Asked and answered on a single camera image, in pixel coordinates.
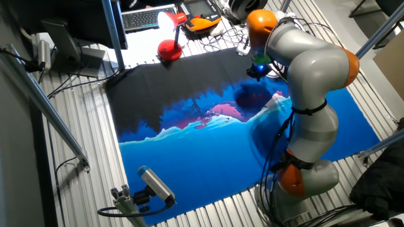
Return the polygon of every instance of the blue mat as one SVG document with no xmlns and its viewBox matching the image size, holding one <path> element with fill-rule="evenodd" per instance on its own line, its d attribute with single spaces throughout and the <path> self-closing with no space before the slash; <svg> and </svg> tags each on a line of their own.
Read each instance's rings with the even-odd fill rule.
<svg viewBox="0 0 404 227">
<path fill-rule="evenodd" d="M 131 192 L 144 189 L 137 171 L 147 165 L 178 202 L 146 217 L 148 224 L 226 198 L 259 180 L 266 144 L 289 116 L 291 104 L 282 80 L 258 83 L 245 75 L 250 65 L 249 58 L 230 49 L 170 66 L 140 66 L 109 81 L 107 95 Z M 261 111 L 273 96 L 282 100 Z M 330 92 L 327 100 L 340 128 L 324 159 L 339 160 L 379 141 L 346 89 Z M 283 138 L 277 149 L 286 145 Z M 148 205 L 157 210 L 164 203 L 154 197 Z"/>
</svg>

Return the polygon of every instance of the black bag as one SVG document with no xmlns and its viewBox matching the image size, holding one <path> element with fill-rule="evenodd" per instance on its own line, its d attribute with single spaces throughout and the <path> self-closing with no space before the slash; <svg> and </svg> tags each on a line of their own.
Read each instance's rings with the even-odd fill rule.
<svg viewBox="0 0 404 227">
<path fill-rule="evenodd" d="M 398 130 L 404 128 L 404 118 Z M 349 198 L 376 220 L 404 212 L 404 139 L 390 145 L 360 177 Z"/>
</svg>

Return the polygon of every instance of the monitor stand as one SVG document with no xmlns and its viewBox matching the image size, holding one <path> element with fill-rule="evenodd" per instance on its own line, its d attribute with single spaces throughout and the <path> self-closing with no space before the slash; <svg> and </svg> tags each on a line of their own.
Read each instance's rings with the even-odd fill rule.
<svg viewBox="0 0 404 227">
<path fill-rule="evenodd" d="M 83 48 L 68 32 L 61 20 L 42 20 L 42 24 L 56 45 L 51 71 L 97 77 L 105 51 Z"/>
</svg>

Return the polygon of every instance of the orange object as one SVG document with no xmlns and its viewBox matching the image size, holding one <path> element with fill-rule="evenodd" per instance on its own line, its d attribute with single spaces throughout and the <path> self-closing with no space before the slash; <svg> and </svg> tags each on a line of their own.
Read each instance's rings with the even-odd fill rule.
<svg viewBox="0 0 404 227">
<path fill-rule="evenodd" d="M 344 87 L 350 85 L 358 76 L 359 73 L 359 58 L 353 54 L 351 51 L 342 48 L 343 51 L 347 54 L 349 60 L 349 73 L 347 82 L 345 82 Z"/>
<path fill-rule="evenodd" d="M 304 184 L 302 174 L 296 166 L 289 164 L 288 167 L 279 170 L 279 185 L 289 195 L 304 198 Z"/>
<path fill-rule="evenodd" d="M 251 48 L 264 47 L 266 39 L 278 23 L 275 14 L 266 9 L 257 9 L 247 17 L 247 29 Z"/>
<path fill-rule="evenodd" d="M 189 26 L 187 24 L 185 24 L 185 26 L 187 26 L 187 28 L 189 30 L 195 32 L 195 31 L 200 31 L 200 30 L 204 30 L 204 29 L 213 27 L 213 26 L 217 25 L 220 22 L 220 20 L 222 20 L 221 17 L 214 21 L 210 21 L 210 20 L 206 20 L 206 19 L 202 19 L 202 18 L 193 18 L 193 19 L 191 19 L 191 23 L 194 26 Z"/>
</svg>

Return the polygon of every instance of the lamp base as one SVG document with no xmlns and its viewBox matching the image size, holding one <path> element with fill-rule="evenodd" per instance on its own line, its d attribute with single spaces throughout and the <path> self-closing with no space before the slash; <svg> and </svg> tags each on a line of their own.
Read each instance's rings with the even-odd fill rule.
<svg viewBox="0 0 404 227">
<path fill-rule="evenodd" d="M 174 40 L 164 40 L 158 45 L 158 55 L 166 61 L 177 60 L 182 54 L 182 47 L 178 45 L 178 48 L 175 48 L 174 46 Z"/>
</svg>

